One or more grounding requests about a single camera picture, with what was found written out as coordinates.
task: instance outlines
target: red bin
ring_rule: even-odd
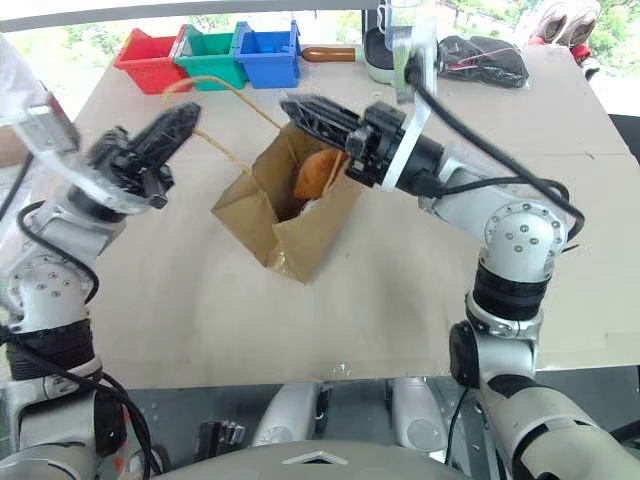
[[[187,73],[173,63],[176,37],[150,37],[134,28],[118,54],[114,66],[125,70],[147,95],[158,95],[178,80],[187,78]],[[191,90],[191,85],[178,92]]]

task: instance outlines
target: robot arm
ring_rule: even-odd
[[[102,379],[86,306],[98,289],[92,266],[128,215],[166,204],[173,186],[166,162],[191,136],[200,113],[195,103],[172,108],[134,138],[116,127],[86,158],[78,153],[79,135],[56,105],[49,96],[14,116],[17,133],[37,158],[72,185],[18,218],[28,241],[8,268],[4,292],[11,313],[4,326],[11,370],[7,412],[17,453],[2,462],[0,476],[49,477],[57,469],[70,478],[92,478],[98,459],[126,438],[120,401],[51,375],[24,348],[76,376]],[[70,164],[73,156],[82,161]]]
[[[299,128],[350,156],[350,177],[383,185],[405,133],[401,112],[377,103],[360,118],[308,95],[281,103]],[[480,241],[467,320],[450,333],[451,373],[476,389],[516,480],[636,478],[640,464],[607,432],[566,396],[533,380],[540,304],[568,229],[560,208],[504,177],[505,170],[466,146],[421,136],[395,185],[417,196],[421,209]],[[494,178],[503,180],[467,187]]]

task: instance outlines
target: green bin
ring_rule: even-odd
[[[233,33],[204,34],[193,25],[183,25],[178,34],[178,47],[174,62],[183,67],[190,77],[215,75],[235,88],[244,88],[247,76],[242,65],[233,57],[239,35],[239,25]],[[198,90],[225,90],[214,82],[196,83]]]

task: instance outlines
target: white table surface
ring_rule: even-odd
[[[469,125],[571,190],[587,216],[543,303],[540,368],[640,363],[640,169],[563,49],[526,50],[531,86],[439,81]],[[298,91],[361,112],[393,90],[356,64],[303,64]],[[284,123],[277,90],[244,92]],[[192,92],[200,127],[251,162],[275,130],[229,92]],[[85,146],[163,110],[110,68],[77,119]],[[454,137],[434,118],[426,133]],[[99,258],[94,342],[127,387],[190,387],[448,374],[448,331],[464,318],[479,244],[401,192],[366,192],[303,286],[262,268],[210,209],[236,166],[194,137],[171,161],[161,211],[129,220]]]

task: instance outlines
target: paper bag handle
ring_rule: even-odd
[[[260,108],[258,108],[258,106],[255,103],[253,103],[245,95],[240,93],[240,91],[238,91],[232,85],[230,85],[229,83],[225,82],[221,78],[218,78],[218,77],[216,77],[214,75],[199,75],[199,76],[196,76],[196,77],[184,78],[184,79],[182,79],[182,80],[170,85],[169,87],[166,88],[166,90],[162,94],[162,103],[166,106],[169,103],[169,99],[176,92],[176,90],[179,90],[180,88],[182,88],[182,87],[184,87],[186,85],[193,85],[194,83],[201,83],[201,82],[214,82],[214,83],[218,83],[218,84],[223,85],[224,87],[228,88],[240,100],[242,100],[244,103],[249,105],[249,107],[251,107],[253,110],[255,110],[262,118],[267,120],[270,124],[272,124],[278,130],[282,131],[282,127],[278,123],[276,123],[276,121],[273,120],[269,115],[267,115],[262,110],[260,110]],[[193,133],[195,133],[199,137],[202,137],[205,141],[209,142],[211,145],[213,145],[218,150],[220,150],[222,153],[224,153],[227,157],[229,157],[231,159],[231,161],[233,163],[237,164],[247,174],[249,174],[249,175],[253,174],[253,171],[251,170],[251,168],[249,168],[249,166],[246,163],[244,163],[239,157],[234,155],[231,151],[229,151],[225,147],[223,147],[211,135],[207,134],[206,132],[200,130],[197,127],[193,129]],[[289,141],[287,141],[287,144],[289,146],[289,151],[290,151],[291,155],[293,156],[294,160],[297,163],[298,159],[296,158],[296,155],[295,155],[295,153],[293,151],[293,147],[291,146],[291,143]]]

